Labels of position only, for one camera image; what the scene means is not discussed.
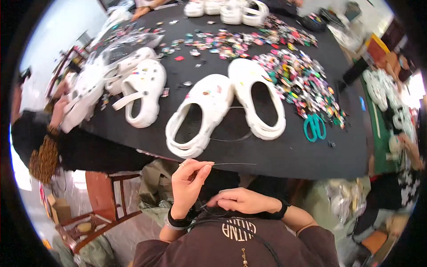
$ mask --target teal scissors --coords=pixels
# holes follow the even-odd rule
[[[320,134],[319,122],[321,122],[323,125],[323,135]],[[311,132],[313,133],[312,138],[308,137],[308,134],[307,134],[307,127],[308,127],[309,123],[310,123],[310,127],[311,127]],[[304,134],[305,134],[305,137],[307,138],[307,140],[310,142],[315,142],[317,140],[317,138],[322,139],[322,140],[326,138],[325,123],[316,113],[313,115],[308,115],[307,119],[305,119],[305,121],[304,121]]]

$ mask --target black cord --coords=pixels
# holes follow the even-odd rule
[[[198,221],[198,222],[195,222],[195,223],[190,224],[190,225],[187,227],[187,229],[189,229],[189,228],[194,228],[194,226],[197,226],[197,225],[200,225],[200,224],[203,224],[203,223],[220,223],[220,222],[225,223],[225,224],[227,224],[227,225],[229,225],[229,226],[232,226],[232,227],[239,228],[240,230],[243,230],[243,231],[247,232],[248,234],[250,234],[250,235],[252,235],[252,236],[256,237],[257,239],[259,239],[259,240],[264,244],[264,246],[268,249],[268,251],[270,252],[270,254],[273,256],[274,261],[275,261],[275,262],[276,262],[276,264],[277,264],[277,267],[283,267],[282,263],[280,262],[279,257],[277,256],[277,253],[276,253],[276,252],[274,251],[274,249],[270,246],[270,244],[269,244],[269,243],[267,243],[267,242],[266,242],[262,237],[260,237],[259,235],[257,235],[257,234],[255,234],[255,233],[251,232],[249,229],[243,228],[243,227],[241,227],[241,226],[239,226],[239,225],[235,225],[235,224],[231,224],[231,223],[229,223],[227,220],[225,220],[225,218],[224,218],[224,219],[220,219],[220,220],[201,220],[201,221]]]

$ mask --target black table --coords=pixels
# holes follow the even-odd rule
[[[167,43],[167,46],[170,47],[171,41],[184,39],[186,33],[192,33],[194,40],[198,40],[195,29],[216,34],[224,26],[218,15],[184,19],[183,8],[184,6],[177,6],[150,12],[137,20],[137,27],[155,27],[157,22],[164,21],[163,28],[166,32],[162,42]],[[302,28],[291,19],[282,19],[291,26]],[[179,22],[169,25],[168,22],[172,20],[179,20]],[[215,21],[216,24],[207,24],[208,21]],[[246,25],[225,25],[225,27],[230,32],[257,31],[256,28]],[[325,68],[329,83],[333,84],[348,69],[349,64],[329,30],[325,33],[317,33],[315,36],[318,39],[318,48],[302,46],[297,46],[297,48],[302,48],[310,57],[317,59]],[[188,87],[175,89],[175,86],[185,81],[196,83],[213,73],[227,75],[229,63],[221,60],[218,54],[209,53],[208,50],[200,51],[199,57],[193,57],[189,54],[193,47],[182,44],[181,48],[182,50],[176,51],[161,61],[167,71],[167,87],[170,87],[170,94],[166,98],[160,98],[158,118],[150,127],[137,129],[128,124],[125,119],[125,109],[115,111],[111,107],[111,104],[116,101],[116,97],[112,97],[103,111],[100,110],[100,104],[97,105],[94,116],[89,122],[84,122],[82,128],[135,149],[183,161],[168,150],[165,137],[166,123],[190,89]],[[271,49],[273,48],[268,44],[254,45],[247,53],[254,56],[267,53]],[[161,52],[160,47],[155,50],[157,53]],[[185,60],[180,62],[174,60],[177,56],[183,56]],[[208,61],[207,64],[195,68],[202,58]],[[340,95],[341,107],[350,114],[348,121],[351,123],[351,127],[348,127],[347,132],[341,130],[339,126],[331,128],[327,125],[326,139],[310,143],[303,132],[304,120],[295,114],[296,108],[293,104],[283,101],[287,126],[279,138],[264,141],[252,135],[239,142],[211,140],[197,159],[216,163],[255,163],[256,165],[228,164],[215,167],[275,177],[318,180],[351,179],[363,176],[366,173],[367,144],[359,95],[359,92],[351,87]],[[232,106],[240,106],[240,104],[234,99]],[[249,131],[244,110],[231,109],[211,137],[220,140],[234,140],[245,136]],[[328,140],[335,142],[334,149],[328,146]]]

